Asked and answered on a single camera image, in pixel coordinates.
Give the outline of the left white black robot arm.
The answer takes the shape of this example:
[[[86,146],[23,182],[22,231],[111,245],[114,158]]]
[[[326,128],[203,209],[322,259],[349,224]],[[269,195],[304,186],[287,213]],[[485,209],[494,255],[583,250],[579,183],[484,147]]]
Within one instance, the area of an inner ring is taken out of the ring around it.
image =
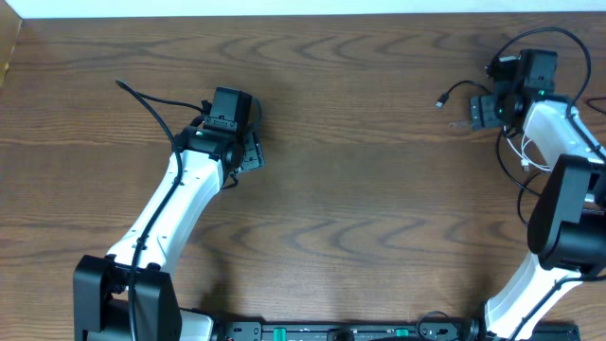
[[[257,132],[186,127],[144,210],[100,258],[85,255],[73,274],[77,340],[208,340],[212,317],[180,308],[176,265],[203,210],[226,179],[263,166]]]

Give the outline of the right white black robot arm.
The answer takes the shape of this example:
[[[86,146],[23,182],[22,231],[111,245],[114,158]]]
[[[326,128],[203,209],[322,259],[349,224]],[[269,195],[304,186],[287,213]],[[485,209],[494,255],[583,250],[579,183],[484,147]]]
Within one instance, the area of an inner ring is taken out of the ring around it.
[[[534,143],[548,171],[526,223],[526,257],[470,333],[475,340],[529,340],[564,295],[605,278],[605,213],[585,208],[605,207],[605,153],[564,98],[492,95],[477,116],[484,127],[500,125]]]

